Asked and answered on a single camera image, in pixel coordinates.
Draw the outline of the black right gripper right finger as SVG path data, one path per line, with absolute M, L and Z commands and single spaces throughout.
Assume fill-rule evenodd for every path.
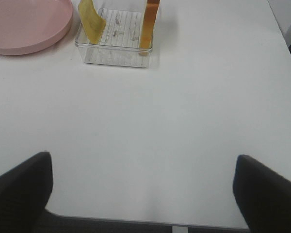
M 252 233 L 291 233 L 291 182 L 258 160 L 240 155 L 233 194 Z

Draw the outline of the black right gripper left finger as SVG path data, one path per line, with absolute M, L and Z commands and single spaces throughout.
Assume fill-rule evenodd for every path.
M 0 233 L 30 233 L 52 189 L 49 152 L 39 152 L 0 175 Z

